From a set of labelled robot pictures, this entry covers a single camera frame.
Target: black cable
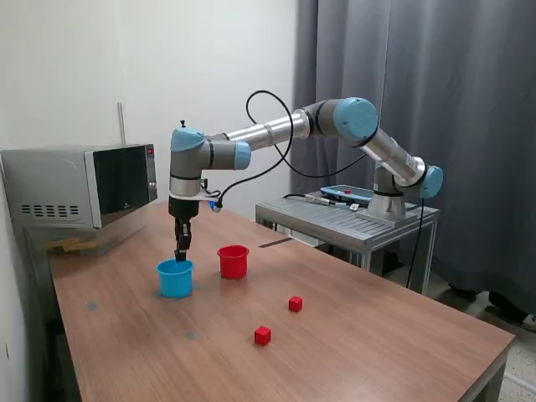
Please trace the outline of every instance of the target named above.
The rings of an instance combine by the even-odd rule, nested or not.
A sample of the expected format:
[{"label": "black cable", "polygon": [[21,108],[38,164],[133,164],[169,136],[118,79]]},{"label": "black cable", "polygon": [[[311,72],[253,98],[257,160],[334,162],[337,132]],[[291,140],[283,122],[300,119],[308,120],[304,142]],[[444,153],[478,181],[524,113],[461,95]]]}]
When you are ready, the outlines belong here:
[{"label": "black cable", "polygon": [[288,139],[288,145],[286,146],[286,150],[285,150],[285,153],[283,155],[281,155],[281,159],[279,161],[277,161],[276,163],[274,163],[271,167],[268,167],[266,170],[264,170],[263,172],[260,172],[254,176],[251,176],[249,178],[243,178],[242,180],[239,180],[237,182],[234,182],[232,184],[230,184],[222,193],[221,195],[219,196],[218,198],[218,203],[216,204],[218,206],[218,208],[222,208],[223,207],[223,201],[224,201],[224,196],[227,194],[227,192],[229,190],[231,190],[234,186],[238,186],[239,184],[242,184],[242,183],[245,183],[245,182],[249,182],[250,180],[254,180],[256,178],[259,178],[260,176],[264,176],[265,174],[267,174],[268,172],[271,172],[272,170],[274,170],[275,168],[277,168],[281,162],[283,162],[285,160],[285,157],[286,155],[288,154],[288,152],[291,150],[291,145],[292,145],[292,138],[294,138],[294,122],[292,121],[292,114],[291,114],[291,111],[289,111],[288,107],[286,106],[286,103],[279,97],[277,96],[276,94],[268,91],[268,90],[256,90],[254,93],[252,93],[250,95],[250,97],[248,98],[248,100],[245,102],[245,109],[248,111],[250,109],[250,101],[251,99],[253,99],[253,97],[255,97],[256,95],[259,95],[259,94],[267,94],[267,95],[270,95],[274,98],[276,98],[276,100],[281,103],[281,105],[283,106],[283,108],[285,108],[285,112],[286,114],[288,115],[288,118],[289,120],[291,121],[291,135]]},{"label": "black cable", "polygon": [[207,178],[204,178],[202,181],[201,181],[201,188],[204,190],[204,192],[208,195],[212,195],[213,197],[219,197],[219,195],[221,194],[221,191],[219,190],[209,190],[207,188],[209,184],[209,180]]},{"label": "black cable", "polygon": [[406,289],[410,287],[411,271],[413,270],[413,264],[415,263],[415,256],[417,255],[417,248],[419,247],[420,230],[422,229],[422,217],[425,213],[425,199],[420,199],[420,220],[419,230],[417,231],[417,240],[415,241],[415,247],[413,249],[413,257],[411,257],[410,272],[408,272],[408,280],[405,283]]},{"label": "black cable", "polygon": [[302,198],[305,198],[305,195],[304,194],[287,194],[283,198],[289,198],[289,197],[302,197]]},{"label": "black cable", "polygon": [[[280,155],[281,154],[281,151],[279,150],[279,148],[277,147],[276,144],[274,144],[274,147],[276,147],[276,150],[279,152]],[[364,153],[363,155],[361,155],[360,157],[358,157],[355,161],[353,161],[352,163],[350,163],[349,165],[337,170],[336,172],[333,172],[333,173],[328,173],[328,174],[319,174],[319,175],[315,175],[315,174],[305,174],[305,173],[302,173],[300,172],[298,169],[296,169],[295,167],[293,167],[291,165],[290,162],[288,162],[286,159],[285,159],[285,163],[287,164],[287,166],[292,169],[294,172],[298,173],[299,175],[301,176],[304,176],[306,178],[329,178],[330,176],[335,176],[336,174],[339,174],[340,172],[344,172],[346,169],[352,167],[353,165],[355,165],[357,162],[359,162],[361,159],[363,159],[364,157],[366,157],[367,154]]]},{"label": "black cable", "polygon": [[[251,116],[251,113],[250,113],[250,108],[249,108],[249,105],[246,104],[245,106],[245,113],[248,115],[248,117],[250,118],[251,122],[253,124],[257,124],[257,121],[253,118],[253,116]],[[291,165],[290,162],[288,162],[285,157],[283,157],[283,154],[281,153],[281,150],[279,149],[279,147],[274,144],[274,147],[276,147],[276,150],[277,150],[277,153],[279,153],[279,155],[283,158],[283,162],[286,163],[286,165],[292,169],[294,172],[298,173],[299,175],[305,177],[305,178],[329,178],[330,176],[335,176],[336,174],[339,174],[340,172],[344,172],[346,169],[350,168],[351,166],[353,166],[354,164],[356,164],[357,162],[359,162],[361,159],[363,159],[365,157],[365,153],[363,155],[361,155],[360,157],[358,157],[355,161],[353,161],[352,163],[350,163],[349,165],[343,167],[342,169],[339,169],[337,170],[336,172],[333,172],[333,173],[328,173],[328,174],[319,174],[319,175],[316,175],[316,174],[306,174],[306,173],[303,173],[303,172],[300,172],[298,169],[296,169],[295,167],[293,167]]]}]

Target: microwave window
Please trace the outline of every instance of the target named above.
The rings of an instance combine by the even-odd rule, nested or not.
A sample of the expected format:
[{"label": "microwave window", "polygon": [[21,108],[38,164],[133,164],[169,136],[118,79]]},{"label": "microwave window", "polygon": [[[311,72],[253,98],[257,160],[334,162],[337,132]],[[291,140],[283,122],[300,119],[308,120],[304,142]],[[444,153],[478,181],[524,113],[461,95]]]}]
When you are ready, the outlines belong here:
[{"label": "microwave window", "polygon": [[103,226],[149,203],[145,147],[94,152]]}]

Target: robotic arm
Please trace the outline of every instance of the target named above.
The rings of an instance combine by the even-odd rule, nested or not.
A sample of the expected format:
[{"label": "robotic arm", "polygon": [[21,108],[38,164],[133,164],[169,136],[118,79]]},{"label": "robotic arm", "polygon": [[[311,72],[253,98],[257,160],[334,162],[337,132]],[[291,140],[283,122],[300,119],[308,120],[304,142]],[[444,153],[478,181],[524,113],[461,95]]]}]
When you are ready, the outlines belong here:
[{"label": "robotic arm", "polygon": [[[403,194],[431,198],[441,188],[441,169],[427,165],[420,157],[412,157],[379,128],[378,112],[368,100],[325,100],[294,111],[291,118],[293,138],[341,138],[376,161],[374,196],[368,207],[371,216],[403,219]],[[290,135],[288,116],[213,137],[205,137],[184,124],[173,132],[169,213],[175,218],[177,261],[186,259],[191,241],[190,219],[198,214],[198,202],[207,199],[201,191],[202,171],[246,169],[251,151],[288,141]]]}]

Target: microwave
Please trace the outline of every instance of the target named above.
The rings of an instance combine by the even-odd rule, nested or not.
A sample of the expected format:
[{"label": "microwave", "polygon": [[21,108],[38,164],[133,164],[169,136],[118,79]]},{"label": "microwave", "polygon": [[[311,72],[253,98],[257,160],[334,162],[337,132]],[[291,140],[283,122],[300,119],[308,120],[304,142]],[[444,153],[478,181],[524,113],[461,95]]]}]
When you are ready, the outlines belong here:
[{"label": "microwave", "polygon": [[23,227],[100,229],[157,199],[152,144],[0,155],[11,219]]}]

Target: tiled floor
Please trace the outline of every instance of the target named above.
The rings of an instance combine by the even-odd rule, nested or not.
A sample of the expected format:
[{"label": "tiled floor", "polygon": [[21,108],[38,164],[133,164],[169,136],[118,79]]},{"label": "tiled floor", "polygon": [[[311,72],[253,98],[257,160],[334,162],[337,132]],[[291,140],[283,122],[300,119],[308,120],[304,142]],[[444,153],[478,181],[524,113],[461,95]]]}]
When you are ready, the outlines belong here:
[{"label": "tiled floor", "polygon": [[[400,268],[391,274],[388,279],[402,284],[406,276],[407,270]],[[508,355],[506,371],[532,385],[536,385],[536,333],[516,327],[487,312],[485,309],[490,306],[487,293],[481,293],[472,300],[464,299],[458,296],[439,276],[433,274],[430,278],[428,296],[447,306],[514,333],[516,340]],[[502,386],[499,398],[502,402],[536,402],[535,394],[527,392],[507,379],[503,380]]]}]

